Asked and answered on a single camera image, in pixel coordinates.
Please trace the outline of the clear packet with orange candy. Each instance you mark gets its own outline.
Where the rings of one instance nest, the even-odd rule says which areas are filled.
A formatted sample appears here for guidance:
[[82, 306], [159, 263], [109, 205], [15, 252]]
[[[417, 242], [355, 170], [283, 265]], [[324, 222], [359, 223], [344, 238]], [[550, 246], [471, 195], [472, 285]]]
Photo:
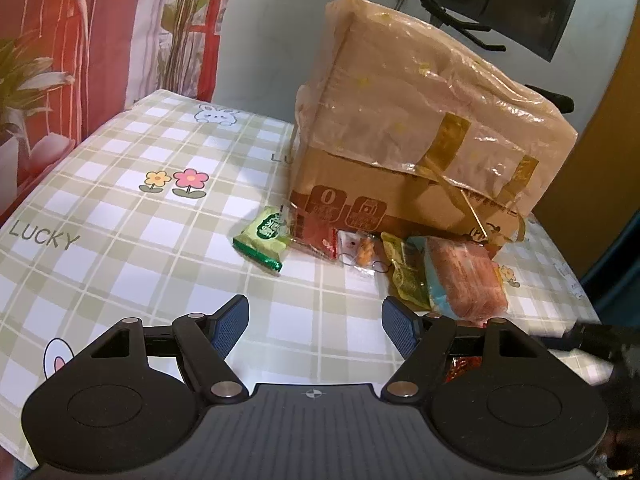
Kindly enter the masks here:
[[337, 232], [337, 261], [368, 275], [386, 274], [390, 268], [382, 242], [363, 232]]

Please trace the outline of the pink wafer snack packet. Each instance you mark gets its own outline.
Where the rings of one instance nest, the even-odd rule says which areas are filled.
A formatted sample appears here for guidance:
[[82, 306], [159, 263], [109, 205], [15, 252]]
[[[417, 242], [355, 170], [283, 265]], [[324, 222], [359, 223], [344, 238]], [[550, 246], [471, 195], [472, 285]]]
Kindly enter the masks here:
[[482, 245], [436, 236], [409, 237], [408, 244], [421, 254], [428, 298], [438, 314], [471, 323], [506, 314], [498, 266]]

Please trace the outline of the red snack packet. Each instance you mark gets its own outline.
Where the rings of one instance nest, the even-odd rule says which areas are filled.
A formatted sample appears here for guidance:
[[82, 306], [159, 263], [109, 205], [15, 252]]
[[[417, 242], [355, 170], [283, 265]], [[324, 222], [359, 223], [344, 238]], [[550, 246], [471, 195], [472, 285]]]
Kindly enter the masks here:
[[448, 360], [444, 382], [452, 382], [471, 370], [482, 366], [481, 356], [453, 356]]

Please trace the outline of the plastic-lined cardboard box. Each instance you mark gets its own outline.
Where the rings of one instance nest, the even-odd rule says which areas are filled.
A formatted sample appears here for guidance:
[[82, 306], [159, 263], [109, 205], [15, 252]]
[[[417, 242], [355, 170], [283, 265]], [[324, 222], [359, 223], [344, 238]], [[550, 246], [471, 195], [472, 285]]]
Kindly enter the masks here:
[[539, 92], [369, 0], [326, 6], [295, 121], [296, 208], [340, 230], [464, 238], [490, 252], [524, 237], [577, 141]]

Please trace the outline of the red printed curtain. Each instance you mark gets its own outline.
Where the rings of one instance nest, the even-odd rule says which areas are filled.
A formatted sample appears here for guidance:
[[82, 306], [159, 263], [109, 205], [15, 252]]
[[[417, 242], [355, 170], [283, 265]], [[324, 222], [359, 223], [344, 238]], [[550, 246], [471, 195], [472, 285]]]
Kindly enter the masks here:
[[1, 211], [158, 89], [209, 100], [229, 0], [1, 0]]

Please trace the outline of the checkered lucky tablecloth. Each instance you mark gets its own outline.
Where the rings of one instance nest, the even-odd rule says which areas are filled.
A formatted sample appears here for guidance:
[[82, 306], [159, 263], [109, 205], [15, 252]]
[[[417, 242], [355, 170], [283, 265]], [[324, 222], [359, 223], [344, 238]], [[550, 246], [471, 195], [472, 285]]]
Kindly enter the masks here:
[[383, 272], [290, 250], [279, 274], [232, 238], [288, 192], [286, 122], [157, 91], [114, 117], [38, 185], [1, 229], [1, 444], [35, 467], [21, 411], [47, 348], [78, 353], [133, 316], [167, 325], [250, 300], [228, 361], [243, 382], [383, 385], [400, 357], [383, 332]]

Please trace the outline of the small dark red packet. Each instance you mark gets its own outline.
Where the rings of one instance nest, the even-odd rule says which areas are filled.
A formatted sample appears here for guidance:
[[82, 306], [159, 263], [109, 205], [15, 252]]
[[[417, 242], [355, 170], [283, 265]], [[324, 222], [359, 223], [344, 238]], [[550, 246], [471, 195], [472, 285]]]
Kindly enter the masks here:
[[337, 230], [306, 212], [292, 214], [292, 240], [326, 260], [337, 258]]

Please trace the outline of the small green snack packet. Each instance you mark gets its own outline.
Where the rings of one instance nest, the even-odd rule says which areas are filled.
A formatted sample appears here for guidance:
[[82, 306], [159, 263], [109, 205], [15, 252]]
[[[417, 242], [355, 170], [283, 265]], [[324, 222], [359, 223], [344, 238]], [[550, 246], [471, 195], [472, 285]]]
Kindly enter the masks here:
[[265, 269], [280, 273], [282, 255], [290, 244], [288, 224], [280, 208], [266, 207], [239, 234], [232, 246]]

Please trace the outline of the olive green snack packet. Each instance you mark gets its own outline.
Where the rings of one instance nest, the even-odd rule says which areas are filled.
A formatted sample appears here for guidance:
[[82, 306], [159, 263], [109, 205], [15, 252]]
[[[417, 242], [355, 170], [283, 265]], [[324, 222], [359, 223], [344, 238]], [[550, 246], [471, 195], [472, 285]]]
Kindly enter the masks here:
[[393, 267], [392, 281], [398, 297], [414, 310], [431, 310], [423, 257], [413, 244], [390, 233], [381, 234], [385, 255]]

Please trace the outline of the wooden door panel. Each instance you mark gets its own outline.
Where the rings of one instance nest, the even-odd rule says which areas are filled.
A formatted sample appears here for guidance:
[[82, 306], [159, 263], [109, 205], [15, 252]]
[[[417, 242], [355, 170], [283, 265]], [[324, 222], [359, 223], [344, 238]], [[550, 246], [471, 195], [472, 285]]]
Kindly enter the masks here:
[[581, 278], [639, 209], [639, 19], [596, 112], [534, 214]]

